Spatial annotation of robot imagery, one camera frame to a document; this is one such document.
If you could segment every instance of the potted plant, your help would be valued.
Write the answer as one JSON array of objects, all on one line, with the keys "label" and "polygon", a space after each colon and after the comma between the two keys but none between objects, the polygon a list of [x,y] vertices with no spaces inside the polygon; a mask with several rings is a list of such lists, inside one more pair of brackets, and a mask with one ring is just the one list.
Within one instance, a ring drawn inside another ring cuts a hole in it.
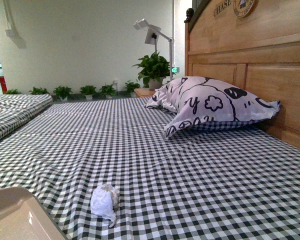
[{"label": "potted plant", "polygon": [[138,79],[143,79],[143,86],[149,87],[151,90],[160,88],[163,79],[170,75],[169,62],[155,52],[151,56],[145,55],[138,60],[141,62],[133,66],[142,68],[138,73]]},{"label": "potted plant", "polygon": [[41,95],[41,94],[50,94],[46,88],[37,88],[37,87],[33,87],[32,90],[29,91],[30,94],[32,95]]},{"label": "potted plant", "polygon": [[21,92],[19,92],[18,89],[11,89],[6,91],[4,94],[21,94]]},{"label": "potted plant", "polygon": [[67,86],[58,86],[53,91],[56,96],[60,98],[61,101],[67,101],[70,93],[72,93],[71,88]]},{"label": "potted plant", "polygon": [[125,83],[125,88],[126,88],[126,91],[130,94],[131,97],[136,97],[136,93],[134,92],[134,90],[139,89],[140,84],[131,82],[131,80],[129,80]]},{"label": "potted plant", "polygon": [[116,95],[116,90],[113,87],[113,84],[104,85],[100,88],[101,95],[106,99],[112,99],[112,96]]},{"label": "potted plant", "polygon": [[92,85],[85,85],[83,87],[80,87],[80,93],[85,95],[85,98],[87,100],[92,100],[93,95],[97,93],[96,88],[97,87]]}]

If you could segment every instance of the cartoon print pillow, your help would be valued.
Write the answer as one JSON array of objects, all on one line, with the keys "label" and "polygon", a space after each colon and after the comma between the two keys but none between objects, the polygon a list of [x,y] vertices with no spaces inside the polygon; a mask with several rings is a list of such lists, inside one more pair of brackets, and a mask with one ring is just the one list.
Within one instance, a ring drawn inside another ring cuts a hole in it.
[{"label": "cartoon print pillow", "polygon": [[205,130],[222,130],[271,119],[280,110],[280,102],[265,102],[220,80],[188,76],[164,85],[145,107],[162,107],[176,113],[164,127],[168,138],[195,125],[203,125]]}]

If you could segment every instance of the white tissue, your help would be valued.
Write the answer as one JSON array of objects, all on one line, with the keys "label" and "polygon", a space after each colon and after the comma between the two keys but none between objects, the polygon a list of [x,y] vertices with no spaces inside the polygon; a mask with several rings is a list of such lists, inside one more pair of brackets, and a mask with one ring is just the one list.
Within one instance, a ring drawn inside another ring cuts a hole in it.
[{"label": "white tissue", "polygon": [[112,221],[109,228],[117,222],[114,206],[118,203],[119,190],[110,184],[99,185],[92,193],[90,208],[93,215]]}]

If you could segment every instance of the wooden headboard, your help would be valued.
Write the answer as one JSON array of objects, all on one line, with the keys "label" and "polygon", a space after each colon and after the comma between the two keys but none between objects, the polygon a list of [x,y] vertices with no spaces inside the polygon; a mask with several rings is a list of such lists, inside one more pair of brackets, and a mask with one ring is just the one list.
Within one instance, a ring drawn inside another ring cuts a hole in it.
[{"label": "wooden headboard", "polygon": [[280,100],[279,114],[258,127],[300,148],[300,0],[247,0],[241,11],[244,2],[203,0],[185,21],[185,75]]}]

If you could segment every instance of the logo badge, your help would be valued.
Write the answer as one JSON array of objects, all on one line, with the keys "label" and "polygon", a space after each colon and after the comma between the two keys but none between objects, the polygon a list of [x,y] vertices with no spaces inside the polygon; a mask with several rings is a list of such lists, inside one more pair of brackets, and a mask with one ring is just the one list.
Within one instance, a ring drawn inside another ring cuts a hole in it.
[{"label": "logo badge", "polygon": [[238,18],[244,18],[248,16],[257,4],[257,0],[234,0],[233,10],[234,14]]}]

